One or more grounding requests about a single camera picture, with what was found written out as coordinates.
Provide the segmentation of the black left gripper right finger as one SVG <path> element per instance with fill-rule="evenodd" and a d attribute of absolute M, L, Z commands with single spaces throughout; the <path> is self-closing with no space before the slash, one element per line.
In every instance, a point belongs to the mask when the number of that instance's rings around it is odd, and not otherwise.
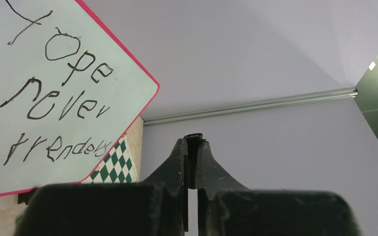
<path fill-rule="evenodd" d="M 249 189 L 213 157 L 197 151 L 198 233 L 201 236 L 358 236 L 348 203 L 329 191 Z"/>

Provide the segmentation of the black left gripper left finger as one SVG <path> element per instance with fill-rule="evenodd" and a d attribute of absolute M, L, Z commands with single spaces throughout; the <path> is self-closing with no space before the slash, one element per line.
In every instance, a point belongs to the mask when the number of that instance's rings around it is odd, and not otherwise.
<path fill-rule="evenodd" d="M 188 145 L 135 183 L 53 184 L 31 198 L 17 236 L 182 236 L 188 230 Z"/>

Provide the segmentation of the pink framed whiteboard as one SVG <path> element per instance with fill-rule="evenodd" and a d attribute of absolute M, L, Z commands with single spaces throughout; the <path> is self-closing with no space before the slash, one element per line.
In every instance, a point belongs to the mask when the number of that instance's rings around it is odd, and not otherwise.
<path fill-rule="evenodd" d="M 79 183 L 159 82 L 82 0 L 0 0 L 0 197 Z"/>

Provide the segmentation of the black marker cap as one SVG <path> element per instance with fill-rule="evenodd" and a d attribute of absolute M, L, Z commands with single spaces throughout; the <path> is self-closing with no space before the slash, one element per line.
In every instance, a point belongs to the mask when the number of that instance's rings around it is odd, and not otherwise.
<path fill-rule="evenodd" d="M 188 145 L 188 188 L 197 189 L 197 155 L 198 148 L 203 140 L 202 133 L 194 133 L 185 136 Z"/>

